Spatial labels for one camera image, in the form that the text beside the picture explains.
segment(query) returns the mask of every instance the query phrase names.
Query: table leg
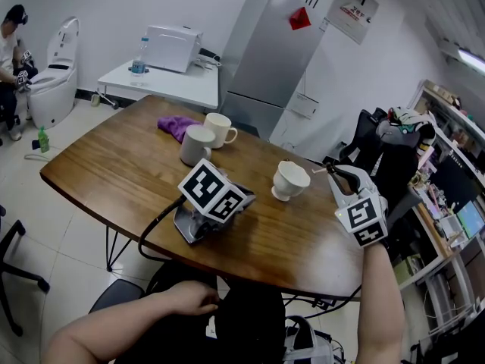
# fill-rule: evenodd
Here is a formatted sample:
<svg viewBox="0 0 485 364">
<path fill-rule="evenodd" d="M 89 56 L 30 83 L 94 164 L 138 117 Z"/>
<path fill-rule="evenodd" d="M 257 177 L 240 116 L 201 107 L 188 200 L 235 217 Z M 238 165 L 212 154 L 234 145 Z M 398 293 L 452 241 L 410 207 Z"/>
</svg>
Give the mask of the table leg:
<svg viewBox="0 0 485 364">
<path fill-rule="evenodd" d="M 111 245 L 111 251 L 109 251 L 109 227 L 106 227 L 106 271 L 112 272 L 113 271 L 113 264 L 118 260 L 118 258 L 121 256 L 123 251 L 127 248 L 128 244 L 131 243 L 131 239 L 128 239 L 127 243 L 123 246 L 121 251 L 116 255 L 116 257 L 113 259 L 113 251 L 114 251 L 114 246 L 116 245 L 116 239 L 118 237 L 118 232 L 114 234 L 114 240 L 113 244 Z"/>
</svg>

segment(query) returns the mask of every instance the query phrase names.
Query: smart toilet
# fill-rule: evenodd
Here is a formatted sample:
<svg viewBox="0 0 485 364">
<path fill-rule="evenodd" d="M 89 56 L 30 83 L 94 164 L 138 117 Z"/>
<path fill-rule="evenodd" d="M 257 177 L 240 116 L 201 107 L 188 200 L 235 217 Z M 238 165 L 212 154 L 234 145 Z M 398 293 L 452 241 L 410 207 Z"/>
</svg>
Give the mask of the smart toilet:
<svg viewBox="0 0 485 364">
<path fill-rule="evenodd" d="M 74 106 L 77 90 L 76 51 L 80 23 L 69 17 L 51 38 L 47 68 L 32 78 L 28 104 L 37 128 L 51 128 L 63 121 Z"/>
</svg>

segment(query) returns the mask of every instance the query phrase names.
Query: ceiling light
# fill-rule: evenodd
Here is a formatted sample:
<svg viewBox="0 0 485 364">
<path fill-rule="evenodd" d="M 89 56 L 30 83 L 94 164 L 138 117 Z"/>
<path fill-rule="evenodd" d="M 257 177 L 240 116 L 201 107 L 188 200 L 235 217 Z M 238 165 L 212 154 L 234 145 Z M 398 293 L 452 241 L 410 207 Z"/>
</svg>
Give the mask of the ceiling light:
<svg viewBox="0 0 485 364">
<path fill-rule="evenodd" d="M 463 60 L 463 62 L 485 73 L 485 61 L 482 58 L 479 58 L 471 54 L 470 52 L 466 52 L 465 50 L 461 49 L 458 50 L 458 53 L 460 54 L 460 58 Z"/>
</svg>

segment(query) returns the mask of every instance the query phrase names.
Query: refrigerator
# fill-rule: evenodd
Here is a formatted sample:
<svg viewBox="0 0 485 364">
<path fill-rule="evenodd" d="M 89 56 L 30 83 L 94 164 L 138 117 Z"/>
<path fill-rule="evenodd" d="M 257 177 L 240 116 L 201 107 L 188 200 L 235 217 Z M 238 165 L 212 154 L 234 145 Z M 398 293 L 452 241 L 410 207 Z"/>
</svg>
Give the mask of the refrigerator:
<svg viewBox="0 0 485 364">
<path fill-rule="evenodd" d="M 302 7 L 311 25 L 293 30 Z M 221 57 L 220 109 L 268 140 L 324 34 L 304 0 L 246 0 Z"/>
</svg>

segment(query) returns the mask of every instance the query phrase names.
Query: purple cloth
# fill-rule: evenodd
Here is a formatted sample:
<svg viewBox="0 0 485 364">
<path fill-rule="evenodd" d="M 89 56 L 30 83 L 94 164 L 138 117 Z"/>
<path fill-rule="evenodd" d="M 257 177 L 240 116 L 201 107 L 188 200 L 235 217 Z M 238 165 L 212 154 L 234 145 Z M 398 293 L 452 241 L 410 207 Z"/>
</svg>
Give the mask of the purple cloth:
<svg viewBox="0 0 485 364">
<path fill-rule="evenodd" d="M 158 128 L 164 132 L 171 133 L 179 143 L 182 142 L 187 127 L 194 124 L 201 123 L 185 116 L 167 116 L 166 118 L 159 118 L 157 121 Z"/>
</svg>

